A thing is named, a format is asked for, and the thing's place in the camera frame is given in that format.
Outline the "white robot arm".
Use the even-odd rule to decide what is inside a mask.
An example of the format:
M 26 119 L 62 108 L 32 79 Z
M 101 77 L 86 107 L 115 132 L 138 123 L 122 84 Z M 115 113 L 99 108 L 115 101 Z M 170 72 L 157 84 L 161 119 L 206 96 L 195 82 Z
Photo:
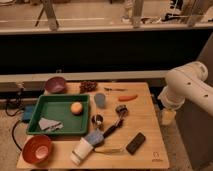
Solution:
M 162 124 L 169 125 L 176 112 L 188 99 L 213 116 L 213 87 L 205 83 L 207 67 L 199 61 L 169 70 L 165 75 L 166 86 L 158 96 L 163 105 Z

